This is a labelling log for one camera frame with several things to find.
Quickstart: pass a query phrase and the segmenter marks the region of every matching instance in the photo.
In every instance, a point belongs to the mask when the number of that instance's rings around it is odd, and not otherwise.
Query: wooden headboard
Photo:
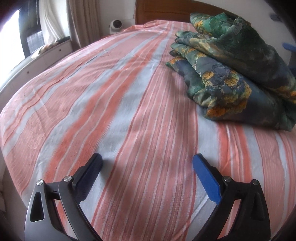
[[[237,15],[222,8],[193,0],[136,0],[136,24],[145,24],[156,19],[190,22],[190,13],[200,12],[209,15],[226,13],[235,19]]]

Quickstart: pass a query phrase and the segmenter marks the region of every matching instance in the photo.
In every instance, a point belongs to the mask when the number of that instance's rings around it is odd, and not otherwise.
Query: green floral fabric
[[[241,121],[291,131],[296,82],[272,46],[243,18],[191,14],[198,33],[179,31],[167,63],[211,120]]]

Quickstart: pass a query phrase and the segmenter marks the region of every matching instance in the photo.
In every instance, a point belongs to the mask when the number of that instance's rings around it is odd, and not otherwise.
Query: bed
[[[27,206],[37,180],[60,181],[98,152],[104,167],[80,206],[103,240],[193,240],[215,207],[192,168],[202,153],[222,175],[260,181],[280,240],[295,216],[296,128],[202,117],[165,62],[174,33],[194,31],[190,12],[225,10],[180,2],[137,0],[138,25],[67,56],[13,96],[0,115],[0,144],[14,185]]]

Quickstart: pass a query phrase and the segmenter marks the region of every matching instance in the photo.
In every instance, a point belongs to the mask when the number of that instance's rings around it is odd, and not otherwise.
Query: white wall
[[[121,20],[123,28],[135,25],[135,4],[136,0],[100,0],[103,35],[109,35],[109,24],[114,19]]]
[[[52,12],[57,17],[57,23],[61,27],[65,37],[69,36],[69,27],[67,19],[66,0],[48,0],[51,1]]]
[[[252,24],[263,40],[272,45],[283,60],[288,64],[291,52],[283,48],[282,43],[295,44],[295,41],[283,23],[274,22],[269,17],[274,13],[264,0],[198,0],[226,9],[243,17]]]

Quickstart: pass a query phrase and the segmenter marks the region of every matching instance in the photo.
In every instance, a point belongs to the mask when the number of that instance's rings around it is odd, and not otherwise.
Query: curtain
[[[100,39],[99,0],[67,0],[67,15],[73,50]]]
[[[64,38],[63,31],[53,14],[51,0],[39,0],[39,17],[45,44]]]

